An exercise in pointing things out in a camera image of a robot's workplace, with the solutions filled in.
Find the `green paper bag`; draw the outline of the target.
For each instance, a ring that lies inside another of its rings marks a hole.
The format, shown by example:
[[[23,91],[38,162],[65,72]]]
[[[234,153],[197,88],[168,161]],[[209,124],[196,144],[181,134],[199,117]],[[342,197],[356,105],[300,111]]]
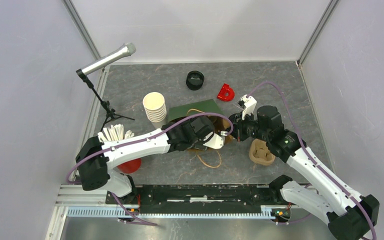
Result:
[[[216,133],[219,134],[220,131],[226,131],[226,132],[229,131],[230,129],[229,121],[227,120],[227,117],[225,116],[221,108],[213,99],[170,107],[168,110],[167,117],[168,117],[169,123],[176,123],[186,117],[200,114],[200,113],[217,113],[222,115],[223,117],[209,115],[208,119],[212,122]],[[207,168],[217,169],[222,165],[222,157],[218,149],[207,147],[207,146],[204,146],[203,144],[201,145],[197,144],[196,146],[189,148],[186,151],[189,153],[194,153],[197,159]],[[216,152],[218,155],[218,164],[210,165],[207,162],[205,162],[200,156],[200,154],[204,153],[205,151]]]

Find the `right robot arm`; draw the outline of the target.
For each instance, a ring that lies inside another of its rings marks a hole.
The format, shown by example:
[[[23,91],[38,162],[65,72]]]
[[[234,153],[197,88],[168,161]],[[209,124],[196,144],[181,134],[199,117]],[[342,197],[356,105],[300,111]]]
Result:
[[[275,204],[295,204],[324,222],[337,240],[364,240],[371,233],[377,239],[380,203],[371,194],[361,195],[343,182],[302,140],[285,128],[275,106],[265,105],[257,114],[232,114],[231,135],[239,142],[262,140],[275,157],[299,172],[315,188],[309,190],[286,175],[270,183],[269,199]]]

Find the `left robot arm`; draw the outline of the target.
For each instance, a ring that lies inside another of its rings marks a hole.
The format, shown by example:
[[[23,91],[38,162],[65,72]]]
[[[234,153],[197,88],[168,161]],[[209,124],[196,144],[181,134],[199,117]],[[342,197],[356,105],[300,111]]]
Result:
[[[92,137],[77,160],[81,187],[84,191],[112,192],[125,204],[131,204],[137,190],[128,175],[114,170],[117,166],[150,155],[186,151],[207,143],[214,135],[212,121],[199,115],[130,139],[100,142]]]

